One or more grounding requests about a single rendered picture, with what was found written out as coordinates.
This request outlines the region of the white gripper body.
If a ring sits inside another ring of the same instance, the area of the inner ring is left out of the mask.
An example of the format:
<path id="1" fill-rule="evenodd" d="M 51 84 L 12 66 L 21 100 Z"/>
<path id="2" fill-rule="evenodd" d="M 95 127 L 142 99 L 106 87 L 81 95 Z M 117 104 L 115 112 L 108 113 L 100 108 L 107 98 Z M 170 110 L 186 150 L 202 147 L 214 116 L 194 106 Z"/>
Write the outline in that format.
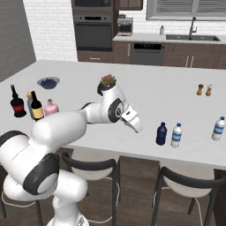
<path id="1" fill-rule="evenodd" d="M 129 106 L 122 114 L 121 120 L 125 125 L 131 127 L 136 133 L 139 133 L 143 129 L 143 125 L 139 120 L 139 114 L 131 106 Z"/>

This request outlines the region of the dark blue plastic bottle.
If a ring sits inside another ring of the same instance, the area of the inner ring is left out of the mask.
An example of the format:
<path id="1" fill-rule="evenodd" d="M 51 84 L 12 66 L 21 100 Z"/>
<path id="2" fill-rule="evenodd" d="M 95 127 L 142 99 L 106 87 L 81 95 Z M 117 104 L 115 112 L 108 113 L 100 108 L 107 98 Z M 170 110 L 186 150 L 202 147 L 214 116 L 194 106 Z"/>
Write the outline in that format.
<path id="1" fill-rule="evenodd" d="M 167 136 L 167 128 L 165 126 L 165 123 L 162 122 L 161 125 L 157 129 L 157 135 L 156 135 L 156 144 L 159 146 L 163 146 L 165 144 Z"/>

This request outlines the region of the potted succulent plant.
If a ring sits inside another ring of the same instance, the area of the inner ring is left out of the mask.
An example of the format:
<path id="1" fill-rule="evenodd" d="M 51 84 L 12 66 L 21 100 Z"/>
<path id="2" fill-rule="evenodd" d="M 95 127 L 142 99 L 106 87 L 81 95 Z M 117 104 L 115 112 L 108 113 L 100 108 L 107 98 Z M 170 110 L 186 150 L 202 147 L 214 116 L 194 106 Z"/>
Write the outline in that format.
<path id="1" fill-rule="evenodd" d="M 100 81 L 102 87 L 109 87 L 111 85 L 115 85 L 116 83 L 117 79 L 111 74 L 103 76 Z"/>

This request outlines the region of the black bar stool white seat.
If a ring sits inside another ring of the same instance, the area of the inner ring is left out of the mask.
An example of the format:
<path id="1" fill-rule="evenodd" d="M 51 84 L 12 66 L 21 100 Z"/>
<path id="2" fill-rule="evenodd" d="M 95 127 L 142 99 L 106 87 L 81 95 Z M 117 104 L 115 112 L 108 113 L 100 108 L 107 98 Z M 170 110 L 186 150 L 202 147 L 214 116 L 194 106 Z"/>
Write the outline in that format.
<path id="1" fill-rule="evenodd" d="M 202 218 L 200 218 L 200 225 L 209 226 L 216 194 L 219 187 L 224 183 L 225 177 L 215 178 L 215 172 L 211 168 L 196 167 L 184 163 L 159 161 L 152 203 L 153 216 L 151 226 L 156 226 L 160 198 L 164 188 L 171 189 L 174 193 L 191 199 L 191 204 L 187 212 L 188 215 L 192 213 L 194 203 L 197 203 L 198 209 L 200 209 L 198 198 L 208 195 L 209 202 L 205 221 L 202 221 Z"/>
<path id="2" fill-rule="evenodd" d="M 0 164 L 0 213 L 2 214 L 3 218 L 7 217 L 4 202 L 2 200 L 3 184 L 4 184 L 4 179 L 5 179 L 6 175 L 7 175 L 7 173 L 6 173 L 5 169 Z M 39 226 L 42 226 L 43 222 L 42 222 L 42 217 L 41 217 L 41 207 L 40 207 L 40 202 L 38 200 L 35 202 L 35 206 L 36 206 L 36 212 L 37 212 Z"/>
<path id="3" fill-rule="evenodd" d="M 104 178 L 112 180 L 112 226 L 117 225 L 117 203 L 121 200 L 120 194 L 120 155 L 103 153 L 101 150 L 86 147 L 66 148 L 60 147 L 56 151 L 67 170 L 87 181 L 98 181 Z"/>

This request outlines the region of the stainless dishwasher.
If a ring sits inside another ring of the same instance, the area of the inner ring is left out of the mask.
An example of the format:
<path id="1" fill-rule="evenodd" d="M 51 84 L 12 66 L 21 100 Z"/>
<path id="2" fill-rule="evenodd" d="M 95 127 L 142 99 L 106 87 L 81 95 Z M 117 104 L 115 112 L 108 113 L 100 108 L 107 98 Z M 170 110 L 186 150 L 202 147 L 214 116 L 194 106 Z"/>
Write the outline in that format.
<path id="1" fill-rule="evenodd" d="M 161 66 L 163 55 L 163 42 L 134 41 L 130 44 L 131 64 Z"/>

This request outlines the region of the pink glass bottle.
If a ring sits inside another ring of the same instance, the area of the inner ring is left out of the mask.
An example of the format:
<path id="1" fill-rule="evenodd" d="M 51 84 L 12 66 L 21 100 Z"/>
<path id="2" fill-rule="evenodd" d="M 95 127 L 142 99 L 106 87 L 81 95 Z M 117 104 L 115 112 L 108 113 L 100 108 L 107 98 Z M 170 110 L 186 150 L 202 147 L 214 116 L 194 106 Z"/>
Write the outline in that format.
<path id="1" fill-rule="evenodd" d="M 59 111 L 58 106 L 51 100 L 47 100 L 47 105 L 44 107 L 45 116 L 55 114 Z"/>

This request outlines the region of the brown base cupboard run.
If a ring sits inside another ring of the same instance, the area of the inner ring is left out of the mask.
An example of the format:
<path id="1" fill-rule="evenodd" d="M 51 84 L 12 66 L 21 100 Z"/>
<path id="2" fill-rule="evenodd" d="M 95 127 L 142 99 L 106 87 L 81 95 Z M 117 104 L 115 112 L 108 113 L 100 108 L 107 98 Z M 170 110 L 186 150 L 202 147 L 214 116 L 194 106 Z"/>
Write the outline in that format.
<path id="1" fill-rule="evenodd" d="M 226 44 L 166 43 L 162 65 L 226 70 Z"/>

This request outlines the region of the bowl of blueberries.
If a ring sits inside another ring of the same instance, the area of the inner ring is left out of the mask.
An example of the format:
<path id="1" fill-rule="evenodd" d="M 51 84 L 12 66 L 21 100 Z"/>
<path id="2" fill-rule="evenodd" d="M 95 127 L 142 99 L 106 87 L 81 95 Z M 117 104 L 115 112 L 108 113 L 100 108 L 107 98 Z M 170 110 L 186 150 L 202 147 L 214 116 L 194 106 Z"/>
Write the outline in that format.
<path id="1" fill-rule="evenodd" d="M 56 77 L 42 78 L 37 81 L 37 84 L 44 89 L 54 89 L 59 83 L 60 79 Z"/>

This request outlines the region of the dark bottle with yellow label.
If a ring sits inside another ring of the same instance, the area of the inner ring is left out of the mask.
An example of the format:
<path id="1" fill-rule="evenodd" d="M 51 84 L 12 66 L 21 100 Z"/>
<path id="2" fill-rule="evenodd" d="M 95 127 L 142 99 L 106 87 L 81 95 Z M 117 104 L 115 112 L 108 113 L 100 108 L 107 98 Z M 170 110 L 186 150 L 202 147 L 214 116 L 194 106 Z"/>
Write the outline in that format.
<path id="1" fill-rule="evenodd" d="M 44 118 L 42 105 L 41 105 L 41 102 L 37 100 L 35 91 L 32 91 L 31 94 L 33 97 L 33 102 L 31 104 L 31 107 L 32 107 L 32 111 L 34 114 L 34 120 L 38 121 L 38 120 Z"/>

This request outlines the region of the blue bottle with yellow cap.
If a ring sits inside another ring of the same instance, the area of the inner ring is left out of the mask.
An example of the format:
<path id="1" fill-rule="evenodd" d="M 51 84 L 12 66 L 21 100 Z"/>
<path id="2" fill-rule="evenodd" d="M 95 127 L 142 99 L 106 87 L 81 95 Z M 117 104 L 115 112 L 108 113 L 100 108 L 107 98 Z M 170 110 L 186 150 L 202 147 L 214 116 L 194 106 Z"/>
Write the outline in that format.
<path id="1" fill-rule="evenodd" d="M 34 120 L 34 113 L 33 113 L 33 110 L 32 110 L 33 97 L 32 97 L 31 92 L 26 92 L 26 98 L 27 98 L 27 107 L 29 109 L 30 116 Z"/>

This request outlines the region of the dark metal tap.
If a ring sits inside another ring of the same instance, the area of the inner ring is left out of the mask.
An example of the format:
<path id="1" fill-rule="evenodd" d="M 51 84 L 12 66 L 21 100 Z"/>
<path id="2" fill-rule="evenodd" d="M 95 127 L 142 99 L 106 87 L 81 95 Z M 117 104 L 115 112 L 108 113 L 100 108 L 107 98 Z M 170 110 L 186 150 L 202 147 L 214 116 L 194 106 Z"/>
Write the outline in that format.
<path id="1" fill-rule="evenodd" d="M 192 23 L 191 23 L 191 26 L 190 26 L 190 31 L 189 31 L 189 36 L 191 37 L 193 33 L 196 33 L 197 32 L 197 27 L 196 29 L 194 30 L 193 29 L 193 24 L 194 24 L 194 21 L 196 20 L 196 17 L 192 17 Z"/>

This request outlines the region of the dark bottle with red label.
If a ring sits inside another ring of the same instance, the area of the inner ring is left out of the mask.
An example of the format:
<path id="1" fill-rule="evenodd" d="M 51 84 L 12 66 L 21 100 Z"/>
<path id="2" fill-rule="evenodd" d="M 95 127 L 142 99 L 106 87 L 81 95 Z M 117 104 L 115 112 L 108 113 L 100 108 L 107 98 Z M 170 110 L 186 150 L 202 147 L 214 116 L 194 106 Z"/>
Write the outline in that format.
<path id="1" fill-rule="evenodd" d="M 21 98 L 19 98 L 19 95 L 16 93 L 14 85 L 11 85 L 11 91 L 12 91 L 11 106 L 14 110 L 14 116 L 24 117 L 26 115 L 26 111 L 24 109 L 24 101 Z"/>

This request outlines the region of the window with blinds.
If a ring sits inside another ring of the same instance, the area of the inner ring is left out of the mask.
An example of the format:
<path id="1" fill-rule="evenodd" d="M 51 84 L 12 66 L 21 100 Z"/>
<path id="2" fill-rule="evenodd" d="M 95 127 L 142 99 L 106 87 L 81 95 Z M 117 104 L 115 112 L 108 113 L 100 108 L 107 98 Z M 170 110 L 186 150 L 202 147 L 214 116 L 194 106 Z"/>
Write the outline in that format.
<path id="1" fill-rule="evenodd" d="M 147 20 L 226 21 L 226 0 L 147 0 Z"/>

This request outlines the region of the built-in microwave oven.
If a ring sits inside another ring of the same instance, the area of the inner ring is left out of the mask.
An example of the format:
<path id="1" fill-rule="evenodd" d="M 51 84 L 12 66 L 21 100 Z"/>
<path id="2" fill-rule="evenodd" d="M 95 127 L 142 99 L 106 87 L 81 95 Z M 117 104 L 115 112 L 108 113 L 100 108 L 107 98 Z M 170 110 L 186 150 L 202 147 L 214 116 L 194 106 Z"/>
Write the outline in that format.
<path id="1" fill-rule="evenodd" d="M 82 11 L 109 11 L 111 0 L 72 0 L 72 7 Z"/>

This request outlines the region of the dark wood wall cupboard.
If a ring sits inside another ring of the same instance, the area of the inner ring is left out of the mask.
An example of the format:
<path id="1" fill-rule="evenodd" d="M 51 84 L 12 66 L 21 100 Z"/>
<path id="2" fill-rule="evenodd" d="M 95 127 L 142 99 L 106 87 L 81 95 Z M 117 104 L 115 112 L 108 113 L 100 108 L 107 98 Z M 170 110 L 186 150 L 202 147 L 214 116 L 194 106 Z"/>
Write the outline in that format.
<path id="1" fill-rule="evenodd" d="M 140 11 L 143 9 L 143 0 L 117 0 L 117 7 L 122 11 Z"/>

